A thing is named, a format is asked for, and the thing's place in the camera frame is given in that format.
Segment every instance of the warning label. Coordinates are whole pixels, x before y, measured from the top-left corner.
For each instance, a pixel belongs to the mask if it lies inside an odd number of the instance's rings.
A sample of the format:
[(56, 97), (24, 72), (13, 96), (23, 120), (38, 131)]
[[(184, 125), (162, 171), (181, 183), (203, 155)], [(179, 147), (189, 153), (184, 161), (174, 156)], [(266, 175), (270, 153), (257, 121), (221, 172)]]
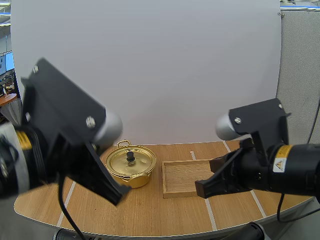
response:
[(274, 160), (273, 163), (273, 172), (274, 173), (284, 173), (286, 169), (286, 162), (287, 158), (286, 157), (278, 157)]
[(287, 157), (292, 149), (293, 145), (285, 145), (279, 148), (278, 152), (276, 153), (274, 162), (273, 162), (273, 169), (274, 173), (284, 173), (286, 169)]

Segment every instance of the white backdrop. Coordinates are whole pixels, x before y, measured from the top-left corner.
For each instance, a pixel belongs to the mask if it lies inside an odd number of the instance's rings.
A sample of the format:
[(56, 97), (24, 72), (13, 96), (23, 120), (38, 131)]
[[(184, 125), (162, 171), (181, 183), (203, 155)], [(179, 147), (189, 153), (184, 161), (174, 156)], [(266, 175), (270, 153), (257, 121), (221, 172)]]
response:
[(45, 57), (117, 112), (133, 144), (218, 141), (228, 109), (276, 96), (279, 9), (279, 0), (14, 0), (19, 88)]

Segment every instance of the pot lid knob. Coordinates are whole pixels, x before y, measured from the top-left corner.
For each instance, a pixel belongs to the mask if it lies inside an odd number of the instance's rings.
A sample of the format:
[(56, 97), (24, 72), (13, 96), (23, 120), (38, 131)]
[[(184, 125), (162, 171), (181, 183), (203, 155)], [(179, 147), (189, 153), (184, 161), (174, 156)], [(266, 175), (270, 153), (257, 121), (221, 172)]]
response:
[(135, 159), (136, 159), (136, 158), (135, 158), (134, 153), (133, 153), (132, 151), (128, 151), (128, 152), (126, 153), (126, 160), (127, 160), (129, 163), (133, 162)]

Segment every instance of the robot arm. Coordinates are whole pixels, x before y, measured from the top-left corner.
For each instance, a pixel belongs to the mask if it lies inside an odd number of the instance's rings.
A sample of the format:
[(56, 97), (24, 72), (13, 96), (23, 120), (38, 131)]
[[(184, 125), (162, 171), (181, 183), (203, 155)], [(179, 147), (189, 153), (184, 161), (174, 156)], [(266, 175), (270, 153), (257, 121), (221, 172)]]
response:
[(208, 198), (258, 189), (320, 197), (320, 145), (289, 145), (286, 113), (275, 98), (231, 109), (218, 122), (223, 140), (250, 134), (240, 148), (210, 161), (215, 173), (195, 182), (198, 196)]

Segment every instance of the gray partition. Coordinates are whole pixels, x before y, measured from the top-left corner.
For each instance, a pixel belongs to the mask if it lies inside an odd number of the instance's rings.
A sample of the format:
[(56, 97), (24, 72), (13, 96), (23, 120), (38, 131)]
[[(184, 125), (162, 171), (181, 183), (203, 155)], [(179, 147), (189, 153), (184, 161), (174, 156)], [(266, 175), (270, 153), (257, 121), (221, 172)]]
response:
[(318, 113), (315, 126), (310, 139), (311, 144), (320, 144), (320, 112)]
[(277, 97), (285, 111), (292, 113), (288, 118), (290, 143), (302, 144), (312, 131), (320, 97), (320, 12), (283, 13)]

